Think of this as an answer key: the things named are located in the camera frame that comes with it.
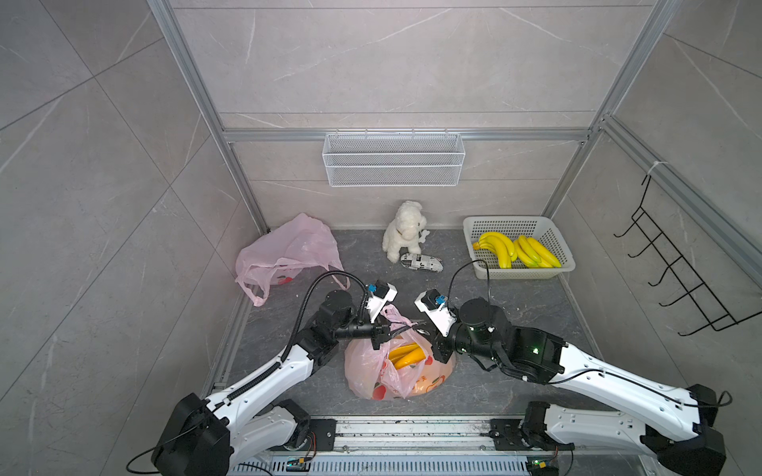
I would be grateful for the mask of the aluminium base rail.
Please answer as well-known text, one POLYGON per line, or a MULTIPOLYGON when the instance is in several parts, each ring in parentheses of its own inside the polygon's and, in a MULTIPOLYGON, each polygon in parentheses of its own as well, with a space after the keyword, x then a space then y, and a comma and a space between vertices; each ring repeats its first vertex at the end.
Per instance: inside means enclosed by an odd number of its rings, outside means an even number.
POLYGON ((296 448, 277 445, 282 416, 258 418, 257 454, 214 438, 183 436, 155 465, 163 475, 663 475, 655 458, 631 449, 525 446, 518 418, 490 416, 327 416, 296 448))

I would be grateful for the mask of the white plastic basket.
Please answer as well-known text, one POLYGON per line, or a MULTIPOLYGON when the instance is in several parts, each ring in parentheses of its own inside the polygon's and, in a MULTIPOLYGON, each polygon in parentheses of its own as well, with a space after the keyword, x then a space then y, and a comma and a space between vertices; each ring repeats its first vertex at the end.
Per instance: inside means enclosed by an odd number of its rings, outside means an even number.
POLYGON ((545 280, 575 269, 571 249, 545 217, 468 217, 464 236, 480 280, 545 280))

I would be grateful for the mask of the yellow-green banana bunch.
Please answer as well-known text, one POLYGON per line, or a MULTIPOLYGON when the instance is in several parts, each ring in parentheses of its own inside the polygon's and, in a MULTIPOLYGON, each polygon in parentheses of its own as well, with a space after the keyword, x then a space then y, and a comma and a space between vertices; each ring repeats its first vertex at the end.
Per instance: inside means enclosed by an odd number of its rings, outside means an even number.
POLYGON ((496 258, 500 269, 511 269, 518 258, 515 245, 506 235, 498 232, 486 232, 472 244, 474 251, 487 250, 496 258))
POLYGON ((514 245, 518 259, 531 269, 559 269, 561 261, 535 238, 520 235, 514 245))

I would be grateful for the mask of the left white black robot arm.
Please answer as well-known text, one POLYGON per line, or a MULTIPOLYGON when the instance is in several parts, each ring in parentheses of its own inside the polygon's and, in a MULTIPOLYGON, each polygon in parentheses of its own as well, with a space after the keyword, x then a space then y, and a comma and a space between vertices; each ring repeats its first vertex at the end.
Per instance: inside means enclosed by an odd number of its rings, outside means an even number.
POLYGON ((397 290, 378 282, 360 305, 347 291, 334 290, 307 322, 299 322, 293 343, 237 383, 205 398, 184 397, 174 408, 151 462, 162 475, 225 475, 237 464, 278 446, 306 442, 309 415, 280 397, 327 365, 343 339, 374 344, 395 335, 381 311, 397 290))

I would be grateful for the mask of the plain pink plastic bag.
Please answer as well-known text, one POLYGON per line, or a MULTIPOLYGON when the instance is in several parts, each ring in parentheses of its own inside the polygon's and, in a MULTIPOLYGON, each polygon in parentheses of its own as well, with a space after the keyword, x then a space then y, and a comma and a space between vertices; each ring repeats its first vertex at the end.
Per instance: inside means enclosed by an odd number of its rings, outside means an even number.
POLYGON ((263 307, 272 287, 309 268, 341 270, 343 264, 331 228, 301 213, 239 252, 235 281, 254 307, 263 307))

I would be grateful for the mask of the white plush toy dog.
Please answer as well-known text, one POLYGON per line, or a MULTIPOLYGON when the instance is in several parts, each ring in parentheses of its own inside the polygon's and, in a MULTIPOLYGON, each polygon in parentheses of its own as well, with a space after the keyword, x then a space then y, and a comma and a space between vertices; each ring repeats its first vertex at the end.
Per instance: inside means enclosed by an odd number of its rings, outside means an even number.
POLYGON ((382 238, 382 250, 387 259, 395 264, 401 257, 401 249, 421 254, 421 244, 428 236, 427 218, 422 214, 420 202, 407 200, 398 208, 394 220, 387 226, 382 238))

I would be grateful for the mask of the pink plastic bag with print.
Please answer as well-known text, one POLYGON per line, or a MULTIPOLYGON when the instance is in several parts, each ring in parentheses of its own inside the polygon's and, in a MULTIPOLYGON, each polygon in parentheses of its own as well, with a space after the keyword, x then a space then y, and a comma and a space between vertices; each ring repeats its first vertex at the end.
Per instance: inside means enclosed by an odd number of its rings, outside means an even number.
POLYGON ((358 398, 375 401, 409 399, 442 386, 456 368, 456 357, 436 361, 432 344, 408 329, 374 349, 369 339, 349 342, 344 376, 358 398))

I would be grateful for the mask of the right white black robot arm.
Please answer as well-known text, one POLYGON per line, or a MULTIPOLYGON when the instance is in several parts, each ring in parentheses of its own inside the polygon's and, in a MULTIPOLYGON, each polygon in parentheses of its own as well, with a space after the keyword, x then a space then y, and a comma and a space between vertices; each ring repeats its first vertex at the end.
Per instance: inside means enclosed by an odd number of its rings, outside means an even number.
POLYGON ((728 393, 694 385, 673 387, 599 360, 565 339, 536 327, 517 326, 483 297, 458 309, 436 290, 419 295, 426 319, 420 333, 434 359, 470 357, 485 372, 499 371, 525 383, 565 389, 607 406, 576 411, 532 402, 518 428, 529 448, 578 446, 632 449, 656 457, 679 475, 718 475, 726 462, 724 437, 714 428, 728 393))

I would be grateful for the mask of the yellow-green banana bunch right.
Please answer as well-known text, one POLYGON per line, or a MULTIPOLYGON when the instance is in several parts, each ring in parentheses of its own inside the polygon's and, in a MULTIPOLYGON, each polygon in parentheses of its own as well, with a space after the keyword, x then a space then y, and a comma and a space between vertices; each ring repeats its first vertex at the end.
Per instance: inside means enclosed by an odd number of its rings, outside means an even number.
POLYGON ((559 269, 561 261, 535 238, 520 235, 514 245, 518 259, 531 269, 559 269))

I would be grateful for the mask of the orange-yellow banana bunch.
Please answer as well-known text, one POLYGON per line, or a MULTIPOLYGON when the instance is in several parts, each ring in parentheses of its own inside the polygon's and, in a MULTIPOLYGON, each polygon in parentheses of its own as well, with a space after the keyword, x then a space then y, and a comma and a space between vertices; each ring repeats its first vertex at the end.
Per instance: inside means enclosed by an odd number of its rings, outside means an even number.
POLYGON ((417 343, 408 344, 393 349, 388 359, 394 368, 400 370, 405 367, 417 365, 428 358, 426 352, 417 343))

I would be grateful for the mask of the yellow-green banana bunch left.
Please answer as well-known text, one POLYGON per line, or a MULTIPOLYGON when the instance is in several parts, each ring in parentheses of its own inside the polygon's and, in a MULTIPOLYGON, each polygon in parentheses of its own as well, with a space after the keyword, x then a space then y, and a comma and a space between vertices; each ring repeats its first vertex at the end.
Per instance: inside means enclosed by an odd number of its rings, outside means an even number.
POLYGON ((486 232, 472 244, 474 251, 487 250, 496 258, 500 269, 511 269, 518 258, 515 245, 506 235, 498 232, 486 232))

